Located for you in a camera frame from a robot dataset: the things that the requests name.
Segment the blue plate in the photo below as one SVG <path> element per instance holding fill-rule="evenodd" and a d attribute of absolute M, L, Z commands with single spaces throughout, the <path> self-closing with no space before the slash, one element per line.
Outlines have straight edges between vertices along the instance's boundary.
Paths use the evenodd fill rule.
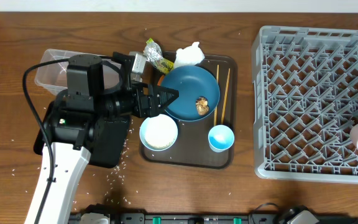
<path fill-rule="evenodd" d="M 179 97 L 165 112 L 182 121 L 199 121 L 216 109 L 220 100 L 219 85 L 212 73 L 198 66 L 183 66 L 166 74 L 161 86 L 179 91 Z M 200 116 L 196 110 L 199 97 L 208 100 L 209 112 Z"/>

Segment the blue white cup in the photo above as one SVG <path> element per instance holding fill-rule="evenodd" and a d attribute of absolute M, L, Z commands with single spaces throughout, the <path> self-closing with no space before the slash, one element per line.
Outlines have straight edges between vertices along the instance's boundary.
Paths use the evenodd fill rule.
<path fill-rule="evenodd" d="M 234 132 L 225 125 L 217 125 L 209 130 L 209 147 L 214 152 L 223 152 L 233 146 L 235 140 Z"/>

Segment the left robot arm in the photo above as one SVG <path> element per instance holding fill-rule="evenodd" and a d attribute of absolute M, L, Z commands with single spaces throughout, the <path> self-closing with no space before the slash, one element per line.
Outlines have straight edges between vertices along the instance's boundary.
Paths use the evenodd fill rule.
<path fill-rule="evenodd" d="M 115 167 L 129 118 L 158 116 L 178 98 L 177 90 L 131 80 L 134 62 L 118 52 L 66 59 L 67 88 L 37 118 L 42 166 L 27 223 L 67 223 L 86 166 Z"/>

